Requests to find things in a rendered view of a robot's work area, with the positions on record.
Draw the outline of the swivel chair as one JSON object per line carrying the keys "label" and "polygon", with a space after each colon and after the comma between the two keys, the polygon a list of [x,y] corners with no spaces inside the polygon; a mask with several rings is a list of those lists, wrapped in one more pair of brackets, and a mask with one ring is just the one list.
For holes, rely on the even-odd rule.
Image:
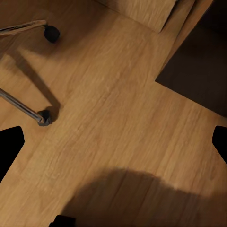
{"label": "swivel chair", "polygon": [[[24,31],[28,31],[30,29],[38,28],[44,26],[44,36],[45,38],[54,43],[60,36],[59,30],[54,26],[49,26],[46,19],[39,19],[31,22],[26,22],[13,26],[6,26],[0,28],[0,39],[8,36],[12,36],[18,33],[22,33]],[[34,110],[30,109],[22,102],[8,94],[6,91],[0,88],[0,97],[17,107],[19,110],[24,112],[26,115],[30,116],[34,120],[36,120],[39,126],[49,126],[53,124],[52,113],[50,111],[41,111],[36,113]]]}

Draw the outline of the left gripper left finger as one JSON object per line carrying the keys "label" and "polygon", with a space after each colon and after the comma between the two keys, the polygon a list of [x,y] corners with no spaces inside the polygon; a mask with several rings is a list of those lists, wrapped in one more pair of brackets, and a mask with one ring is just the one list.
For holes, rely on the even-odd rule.
{"label": "left gripper left finger", "polygon": [[0,131],[0,182],[25,144],[21,126]]}

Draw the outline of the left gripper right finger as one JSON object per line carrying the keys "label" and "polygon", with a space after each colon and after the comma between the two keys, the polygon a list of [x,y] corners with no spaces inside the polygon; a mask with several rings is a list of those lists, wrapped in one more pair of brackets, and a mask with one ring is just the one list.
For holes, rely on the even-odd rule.
{"label": "left gripper right finger", "polygon": [[227,164],[227,128],[216,126],[212,143]]}

